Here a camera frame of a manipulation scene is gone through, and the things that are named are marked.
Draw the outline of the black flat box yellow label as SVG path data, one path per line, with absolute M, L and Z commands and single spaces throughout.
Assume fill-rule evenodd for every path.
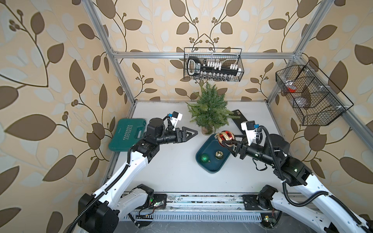
M 234 110 L 232 111 L 233 113 L 233 116 L 236 117 L 233 119 L 233 122 L 235 123 L 235 125 L 238 127 L 238 129 L 242 132 L 242 133 L 245 133 L 245 131 L 241 128 L 241 124 L 243 122 L 247 122 L 247 118 L 242 114 L 242 112 L 240 110 Z

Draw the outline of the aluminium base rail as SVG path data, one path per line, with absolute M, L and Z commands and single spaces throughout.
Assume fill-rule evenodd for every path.
M 102 224 L 114 227 L 118 221 L 134 222 L 175 221 L 175 222 L 264 222 L 274 223 L 283 213 L 290 214 L 303 222 L 326 223 L 326 217 L 309 208 L 289 210 L 280 205 L 270 204 L 262 209 L 256 203 L 256 195 L 223 194 L 154 194 L 148 195 L 142 189 L 136 189 L 109 207 L 108 202 L 96 202 L 91 212 Z

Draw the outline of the green glitter bauble ornament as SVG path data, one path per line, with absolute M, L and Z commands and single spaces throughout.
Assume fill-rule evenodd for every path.
M 205 164 L 205 163 L 210 163 L 210 157 L 208 154 L 202 154 L 201 157 L 200 157 L 200 161 L 201 163 Z

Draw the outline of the green plastic tool case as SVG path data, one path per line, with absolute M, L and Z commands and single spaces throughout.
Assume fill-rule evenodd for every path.
M 128 151 L 143 137 L 145 127 L 146 120 L 142 118 L 124 118 L 119 120 L 108 148 L 113 152 Z

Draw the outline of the red gold striped ornament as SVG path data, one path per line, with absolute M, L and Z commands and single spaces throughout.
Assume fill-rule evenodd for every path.
M 230 131 L 222 131 L 222 132 L 220 132 L 220 133 L 215 134 L 215 138 L 217 139 L 218 143 L 219 143 L 222 147 L 224 147 L 222 141 L 223 141 L 224 139 L 228 139 L 229 137 L 234 138 L 234 134 L 231 133 Z

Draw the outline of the teal plastic tray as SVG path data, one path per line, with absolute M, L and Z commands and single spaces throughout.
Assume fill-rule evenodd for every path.
M 221 160 L 217 160 L 215 158 L 216 151 L 222 151 L 224 153 L 224 158 Z M 205 163 L 205 164 L 201 163 L 200 157 L 204 153 L 209 155 L 210 163 Z M 202 167 L 205 171 L 211 174 L 214 174 L 220 171 L 220 169 L 223 167 L 223 165 L 225 164 L 230 154 L 231 154 L 230 151 L 227 148 L 222 147 L 218 143 L 215 136 L 211 135 L 207 139 L 207 141 L 201 146 L 201 148 L 198 150 L 198 152 L 196 153 L 195 159 L 196 159 L 197 164 L 200 167 Z

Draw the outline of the black socket tool set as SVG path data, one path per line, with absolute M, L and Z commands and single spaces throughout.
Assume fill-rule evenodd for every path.
M 186 72 L 189 76 L 199 76 L 203 74 L 227 76 L 240 76 L 244 74 L 244 69 L 237 63 L 226 60 L 224 63 L 207 59 L 200 59 L 195 56 L 190 57 L 186 62 Z

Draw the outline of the small green christmas tree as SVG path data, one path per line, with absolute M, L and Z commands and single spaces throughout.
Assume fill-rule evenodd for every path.
M 187 104 L 191 122 L 201 127 L 205 135 L 214 134 L 219 128 L 228 125 L 229 119 L 239 118 L 227 108 L 227 104 L 225 95 L 219 94 L 215 85 L 207 83 L 201 87 L 197 102 Z

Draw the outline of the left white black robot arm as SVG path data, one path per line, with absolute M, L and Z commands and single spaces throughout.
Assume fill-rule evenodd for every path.
M 166 116 L 168 125 L 161 118 L 150 120 L 144 136 L 127 152 L 127 160 L 120 169 L 93 194 L 84 194 L 78 203 L 78 216 L 68 232 L 79 226 L 88 233 L 112 233 L 119 220 L 138 207 L 151 204 L 153 190 L 145 185 L 136 187 L 130 194 L 123 193 L 136 175 L 159 152 L 160 145 L 184 143 L 197 136 L 196 130 L 176 128 L 177 119 Z

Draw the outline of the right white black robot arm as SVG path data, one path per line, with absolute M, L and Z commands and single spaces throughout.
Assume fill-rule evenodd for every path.
M 273 207 L 318 233 L 371 233 L 372 221 L 365 220 L 350 210 L 332 194 L 315 174 L 300 160 L 286 154 L 273 144 L 273 135 L 266 134 L 264 146 L 255 143 L 255 138 L 239 141 L 229 131 L 216 135 L 221 146 L 240 159 L 251 157 L 274 169 L 280 179 L 282 191 L 266 185 L 259 192 L 258 206 Z

